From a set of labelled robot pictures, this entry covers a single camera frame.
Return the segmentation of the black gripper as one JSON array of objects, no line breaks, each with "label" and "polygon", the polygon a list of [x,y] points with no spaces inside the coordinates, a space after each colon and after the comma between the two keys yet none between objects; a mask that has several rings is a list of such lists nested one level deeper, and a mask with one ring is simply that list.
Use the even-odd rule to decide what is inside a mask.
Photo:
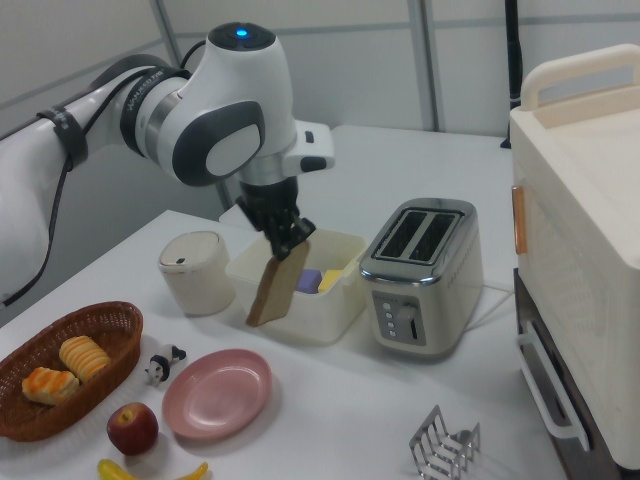
[{"label": "black gripper", "polygon": [[269,185],[251,185],[240,182],[241,196],[237,204],[270,243],[272,254],[280,261],[312,235],[316,226],[307,218],[299,217],[297,206],[298,181],[286,178]]}]

